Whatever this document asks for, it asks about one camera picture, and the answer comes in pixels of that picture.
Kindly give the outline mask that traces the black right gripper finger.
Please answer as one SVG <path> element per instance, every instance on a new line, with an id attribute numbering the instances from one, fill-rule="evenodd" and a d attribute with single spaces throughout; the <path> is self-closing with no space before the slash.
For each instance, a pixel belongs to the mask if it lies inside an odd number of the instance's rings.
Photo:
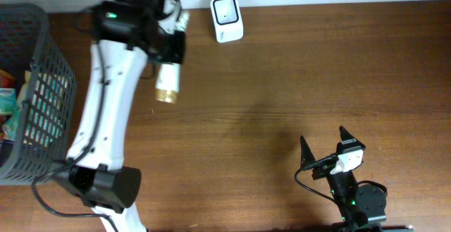
<path id="1" fill-rule="evenodd" d="M 301 160 L 300 168 L 305 169 L 311 164 L 313 164 L 316 159 L 311 152 L 309 145 L 303 135 L 300 136 L 300 147 L 301 147 Z"/>
<path id="2" fill-rule="evenodd" d="M 340 126 L 339 131 L 340 131 L 340 139 L 342 142 L 348 141 L 348 140 L 353 140 L 353 141 L 356 140 L 355 137 L 352 134 L 350 134 L 349 131 L 344 126 Z"/>

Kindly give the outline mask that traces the white Pantene tube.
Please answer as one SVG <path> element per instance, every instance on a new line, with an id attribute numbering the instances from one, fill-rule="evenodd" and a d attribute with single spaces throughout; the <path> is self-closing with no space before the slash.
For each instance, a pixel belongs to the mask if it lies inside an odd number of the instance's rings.
<path id="1" fill-rule="evenodd" d="M 190 20 L 190 12 L 182 10 L 179 19 L 175 22 L 171 35 L 171 50 L 169 59 L 160 64 L 156 80 L 156 100 L 175 104 L 180 92 L 180 69 L 183 64 L 186 48 L 186 29 Z"/>

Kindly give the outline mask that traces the large cream wipes bag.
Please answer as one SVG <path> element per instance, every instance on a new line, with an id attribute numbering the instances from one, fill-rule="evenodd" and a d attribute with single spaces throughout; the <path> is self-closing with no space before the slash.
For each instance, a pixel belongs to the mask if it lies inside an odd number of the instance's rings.
<path id="1" fill-rule="evenodd" d="M 32 105 L 35 106 L 35 109 L 30 110 L 29 119 L 40 129 L 27 126 L 25 136 L 38 144 L 49 147 L 56 138 L 62 135 L 61 119 L 57 118 L 52 107 L 62 108 L 61 98 L 65 94 L 67 85 L 68 81 L 62 75 L 38 74 L 35 91 L 38 91 L 42 98 L 33 94 Z"/>

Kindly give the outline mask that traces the San Remo spaghetti pack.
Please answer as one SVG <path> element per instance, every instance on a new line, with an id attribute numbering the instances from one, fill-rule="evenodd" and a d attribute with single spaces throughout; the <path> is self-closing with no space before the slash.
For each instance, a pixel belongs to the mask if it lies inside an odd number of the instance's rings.
<path id="1" fill-rule="evenodd" d="M 14 88 L 16 77 L 10 73 L 0 70 L 0 88 Z"/>

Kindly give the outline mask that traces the Kleenex tissue pack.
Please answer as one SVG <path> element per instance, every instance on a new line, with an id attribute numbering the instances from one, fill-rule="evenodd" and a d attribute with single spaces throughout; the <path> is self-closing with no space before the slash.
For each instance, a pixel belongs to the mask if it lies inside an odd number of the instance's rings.
<path id="1" fill-rule="evenodd" d="M 0 114 L 8 116 L 17 110 L 16 89 L 1 88 L 0 89 Z"/>
<path id="2" fill-rule="evenodd" d="M 18 129 L 20 110 L 15 111 L 11 117 L 2 125 L 5 140 L 15 140 Z"/>

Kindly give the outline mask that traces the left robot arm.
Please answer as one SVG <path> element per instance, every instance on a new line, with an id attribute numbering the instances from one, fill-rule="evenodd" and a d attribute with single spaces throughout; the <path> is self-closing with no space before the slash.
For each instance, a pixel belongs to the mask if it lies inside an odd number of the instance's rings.
<path id="1" fill-rule="evenodd" d="M 142 174 L 124 164 L 125 132 L 147 65 L 156 99 L 175 103 L 190 14 L 181 0 L 112 0 L 90 8 L 89 87 L 77 135 L 65 159 L 44 177 L 90 208 L 107 231 L 144 231 L 136 199 Z"/>

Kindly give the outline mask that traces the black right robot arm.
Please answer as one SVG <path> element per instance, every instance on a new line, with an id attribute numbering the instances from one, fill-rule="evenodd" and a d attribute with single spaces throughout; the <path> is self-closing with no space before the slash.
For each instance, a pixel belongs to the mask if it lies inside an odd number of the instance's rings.
<path id="1" fill-rule="evenodd" d="M 381 223 L 387 219 L 388 189 L 374 181 L 356 180 L 353 171 L 364 163 L 366 146 L 344 126 L 339 131 L 341 141 L 335 152 L 322 159 L 316 159 L 304 136 L 300 137 L 301 158 L 294 174 L 295 182 L 338 207 L 342 221 L 333 224 L 332 231 L 382 231 Z M 330 195 L 301 183 L 298 175 L 304 171 L 311 171 L 314 180 L 325 178 Z"/>

